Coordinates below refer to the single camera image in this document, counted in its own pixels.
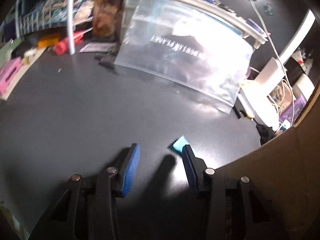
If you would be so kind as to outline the colourful anime picture card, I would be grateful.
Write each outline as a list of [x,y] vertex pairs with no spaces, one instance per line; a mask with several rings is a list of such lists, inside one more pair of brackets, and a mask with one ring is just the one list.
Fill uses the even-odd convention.
[[116,42],[121,28],[123,0],[94,0],[93,35],[101,42]]

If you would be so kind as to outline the red plastic bottle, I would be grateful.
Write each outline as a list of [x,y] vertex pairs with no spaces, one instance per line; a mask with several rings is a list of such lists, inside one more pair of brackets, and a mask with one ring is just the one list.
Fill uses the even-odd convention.
[[[83,42],[82,38],[84,36],[83,31],[77,31],[74,33],[74,44],[81,44]],[[63,40],[59,41],[54,46],[54,53],[58,56],[61,56],[69,51],[69,42],[68,38],[64,38]]]

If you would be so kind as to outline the anime poster board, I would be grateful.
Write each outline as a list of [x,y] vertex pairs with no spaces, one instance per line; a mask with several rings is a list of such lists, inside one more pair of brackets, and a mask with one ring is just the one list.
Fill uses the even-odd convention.
[[[93,0],[73,0],[73,26],[90,22],[93,19],[93,6]],[[22,1],[18,1],[15,9],[15,30],[18,37],[67,25],[68,0],[40,0],[26,13],[22,12]]]

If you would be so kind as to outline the orange small container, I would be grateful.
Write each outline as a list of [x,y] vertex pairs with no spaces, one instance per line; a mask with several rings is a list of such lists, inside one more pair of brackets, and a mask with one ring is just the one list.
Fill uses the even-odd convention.
[[60,33],[52,33],[42,36],[37,43],[37,48],[42,49],[55,46],[56,44],[58,44],[60,36]]

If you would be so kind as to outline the pink book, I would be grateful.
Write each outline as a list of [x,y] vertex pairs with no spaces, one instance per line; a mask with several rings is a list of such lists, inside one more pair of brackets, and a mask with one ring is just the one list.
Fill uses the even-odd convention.
[[0,83],[0,92],[1,95],[4,95],[7,92],[7,88],[13,80],[14,76],[19,72],[22,67],[22,59],[16,57],[9,60],[1,68],[1,83]]

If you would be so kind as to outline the white curved pole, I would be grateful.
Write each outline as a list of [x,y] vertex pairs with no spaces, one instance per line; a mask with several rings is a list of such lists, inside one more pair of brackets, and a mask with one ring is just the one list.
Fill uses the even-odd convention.
[[67,38],[70,55],[75,54],[74,30],[73,30],[73,5],[74,0],[67,0]]

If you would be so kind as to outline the brown cardboard box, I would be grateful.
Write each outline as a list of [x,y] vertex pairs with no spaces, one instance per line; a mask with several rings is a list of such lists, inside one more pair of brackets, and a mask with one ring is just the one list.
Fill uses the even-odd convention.
[[295,124],[218,171],[247,176],[280,211],[291,239],[319,239],[319,87]]

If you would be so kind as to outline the small light blue card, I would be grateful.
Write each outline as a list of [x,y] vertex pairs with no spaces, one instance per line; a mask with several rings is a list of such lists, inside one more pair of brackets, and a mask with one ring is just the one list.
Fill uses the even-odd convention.
[[172,145],[172,148],[178,154],[181,154],[185,145],[189,145],[189,141],[185,138],[185,136],[179,137]]

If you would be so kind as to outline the white desk lamp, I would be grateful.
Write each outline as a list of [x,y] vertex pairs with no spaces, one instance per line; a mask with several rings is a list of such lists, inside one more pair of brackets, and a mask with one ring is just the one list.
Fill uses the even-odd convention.
[[282,81],[286,73],[284,64],[295,52],[310,31],[315,16],[308,10],[298,30],[285,49],[276,58],[271,58],[255,80],[248,80],[240,89],[237,101],[238,109],[244,111],[249,119],[276,131],[279,127],[280,108],[271,98],[270,93]]

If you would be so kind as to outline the clear zip plastic bag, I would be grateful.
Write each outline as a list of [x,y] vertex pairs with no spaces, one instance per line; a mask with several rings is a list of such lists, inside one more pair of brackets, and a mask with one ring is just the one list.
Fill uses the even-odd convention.
[[252,54],[249,43],[208,14],[173,0],[139,0],[115,64],[176,83],[228,114]]

